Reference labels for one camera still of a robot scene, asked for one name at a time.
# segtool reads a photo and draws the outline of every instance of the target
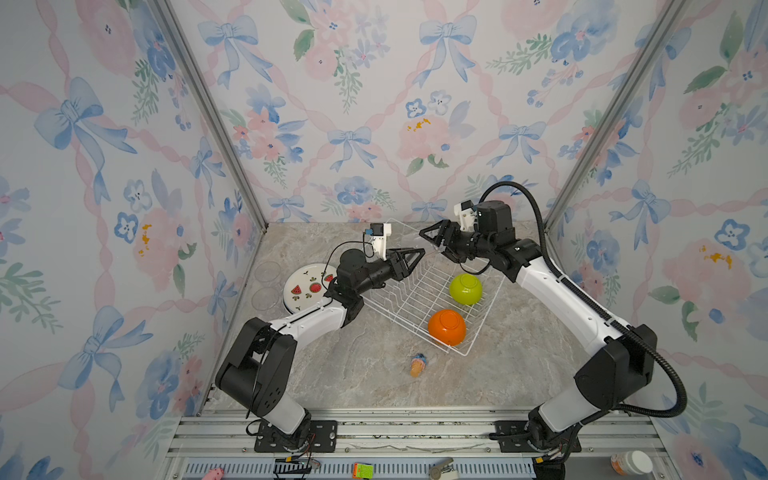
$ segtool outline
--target orange bowl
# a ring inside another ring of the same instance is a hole
[[[429,335],[446,345],[457,346],[467,336],[464,318],[453,310],[440,310],[429,319]]]

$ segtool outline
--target metal clip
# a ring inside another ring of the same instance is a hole
[[[453,458],[448,458],[444,462],[440,462],[434,467],[429,469],[429,478],[431,480],[439,480],[442,474],[453,471]]]

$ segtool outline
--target pink toy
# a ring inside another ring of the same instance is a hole
[[[205,476],[203,477],[203,480],[221,480],[224,477],[224,470],[223,468],[214,468]]]

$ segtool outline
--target lime green bowl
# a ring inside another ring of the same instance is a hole
[[[482,298],[482,283],[476,276],[462,273],[453,279],[449,292],[462,305],[475,305]]]

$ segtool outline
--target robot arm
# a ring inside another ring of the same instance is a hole
[[[533,240],[519,240],[512,226],[509,206],[499,200],[471,201],[455,208],[459,222],[442,220],[421,231],[421,236],[444,249],[456,263],[487,258],[490,266],[533,293],[575,335],[591,358],[578,370],[563,392],[528,414],[526,438],[537,449],[562,445],[583,425],[612,409],[645,415],[676,416],[686,404],[685,389],[669,364],[656,353],[656,334],[649,327],[632,327],[602,309],[573,284]],[[517,184],[514,187],[523,190]],[[523,190],[540,214],[530,193]],[[626,406],[628,396],[650,383],[654,361],[673,380],[677,405],[667,411]]]
[[[372,228],[374,240],[386,238],[382,224]],[[361,250],[342,253],[336,278],[315,306],[271,323],[258,318],[245,323],[216,374],[216,386],[273,425],[282,445],[301,448],[309,435],[311,415],[285,394],[294,355],[352,322],[363,306],[361,293],[383,288],[387,280],[405,279],[424,254],[422,248],[393,248],[367,262]]]

